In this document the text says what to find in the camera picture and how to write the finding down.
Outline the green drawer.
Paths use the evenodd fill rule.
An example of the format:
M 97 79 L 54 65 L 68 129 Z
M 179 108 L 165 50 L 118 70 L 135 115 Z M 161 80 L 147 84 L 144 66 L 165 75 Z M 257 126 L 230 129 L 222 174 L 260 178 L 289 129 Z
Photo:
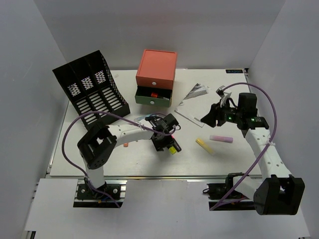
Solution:
M 169 98 L 169 100 L 152 98 L 151 93 L 155 92 L 161 96 Z M 137 87 L 135 94 L 135 101 L 137 104 L 149 105 L 156 107 L 169 108 L 171 106 L 172 90 L 159 89 L 159 88 L 149 88 L 149 87 Z

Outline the black orange highlighter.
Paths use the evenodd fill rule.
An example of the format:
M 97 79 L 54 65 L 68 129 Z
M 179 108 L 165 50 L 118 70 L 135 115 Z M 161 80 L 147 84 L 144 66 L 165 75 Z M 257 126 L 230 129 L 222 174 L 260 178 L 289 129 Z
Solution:
M 164 97 L 164 96 L 161 96 L 161 95 L 159 95 L 158 93 L 155 93 L 155 92 L 152 92 L 152 93 L 151 93 L 151 97 L 152 97 L 152 98 L 157 98 L 157 99 L 169 100 L 169 98 Z

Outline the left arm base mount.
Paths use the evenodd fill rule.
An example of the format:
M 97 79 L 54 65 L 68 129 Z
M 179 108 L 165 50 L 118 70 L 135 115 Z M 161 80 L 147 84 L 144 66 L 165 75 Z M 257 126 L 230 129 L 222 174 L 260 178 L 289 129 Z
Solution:
M 73 207 L 119 209 L 124 202 L 125 192 L 125 183 L 106 182 L 94 190 L 88 185 L 87 180 L 84 180 L 77 184 Z

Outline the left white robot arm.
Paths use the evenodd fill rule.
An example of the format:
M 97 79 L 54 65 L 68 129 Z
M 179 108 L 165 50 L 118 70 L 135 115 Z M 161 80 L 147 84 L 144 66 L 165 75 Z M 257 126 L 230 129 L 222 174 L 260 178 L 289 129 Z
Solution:
M 77 143 L 90 181 L 88 193 L 95 199 L 105 194 L 103 166 L 113 150 L 125 143 L 139 140 L 151 140 L 156 151 L 165 148 L 181 151 L 173 138 L 173 132 L 179 128 L 177 119 L 168 114 L 165 117 L 151 115 L 138 122 L 123 125 L 95 124 Z

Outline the black yellow highlighter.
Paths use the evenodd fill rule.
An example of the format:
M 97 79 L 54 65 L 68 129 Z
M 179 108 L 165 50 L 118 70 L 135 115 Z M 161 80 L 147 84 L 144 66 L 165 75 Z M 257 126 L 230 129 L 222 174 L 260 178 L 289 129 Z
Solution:
M 176 148 L 175 148 L 174 146 L 172 146 L 172 147 L 169 148 L 169 152 L 170 152 L 172 155 L 174 155 L 175 153 L 177 153 L 177 150 L 176 150 Z

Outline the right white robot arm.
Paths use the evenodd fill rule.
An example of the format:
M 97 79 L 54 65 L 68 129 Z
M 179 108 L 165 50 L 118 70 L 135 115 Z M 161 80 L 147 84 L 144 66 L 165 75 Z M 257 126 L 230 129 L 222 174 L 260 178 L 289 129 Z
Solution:
M 238 104 L 232 107 L 230 93 L 222 90 L 217 93 L 220 101 L 211 106 L 201 122 L 210 127 L 222 126 L 226 122 L 236 124 L 256 156 L 251 168 L 259 166 L 263 181 L 258 183 L 249 172 L 230 173 L 225 180 L 224 195 L 212 209 L 229 204 L 228 197 L 235 199 L 242 194 L 253 201 L 259 215 L 295 215 L 305 184 L 302 178 L 292 175 L 280 158 L 267 121 L 257 115 L 256 95 L 240 93 Z

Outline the coral top drawer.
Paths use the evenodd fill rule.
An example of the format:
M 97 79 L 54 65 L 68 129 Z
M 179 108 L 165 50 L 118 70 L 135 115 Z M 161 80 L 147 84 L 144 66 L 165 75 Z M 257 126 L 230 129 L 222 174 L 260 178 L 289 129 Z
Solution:
M 148 78 L 136 76 L 137 85 L 141 87 L 172 90 L 174 79 Z

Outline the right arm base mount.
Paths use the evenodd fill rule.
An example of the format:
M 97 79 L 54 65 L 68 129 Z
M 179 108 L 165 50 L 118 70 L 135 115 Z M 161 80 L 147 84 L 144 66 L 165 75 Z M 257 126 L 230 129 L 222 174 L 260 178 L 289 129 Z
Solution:
M 206 194 L 210 200 L 209 207 L 213 207 L 234 185 L 233 178 L 243 176 L 243 173 L 229 173 L 224 183 L 209 183 L 202 193 Z M 254 203 L 245 199 L 245 196 L 237 191 L 233 191 L 216 210 L 217 211 L 243 211 L 255 210 Z

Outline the black pink highlighter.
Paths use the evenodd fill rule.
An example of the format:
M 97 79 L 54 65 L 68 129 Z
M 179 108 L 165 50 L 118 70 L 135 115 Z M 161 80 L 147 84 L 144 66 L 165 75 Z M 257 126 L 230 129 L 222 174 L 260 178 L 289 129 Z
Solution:
M 174 146 L 174 148 L 176 149 L 177 152 L 181 152 L 181 147 L 180 147 L 179 144 L 177 143 L 176 139 L 175 139 L 173 136 L 171 136 L 171 137 L 172 137 L 172 139 L 173 139 L 173 146 Z

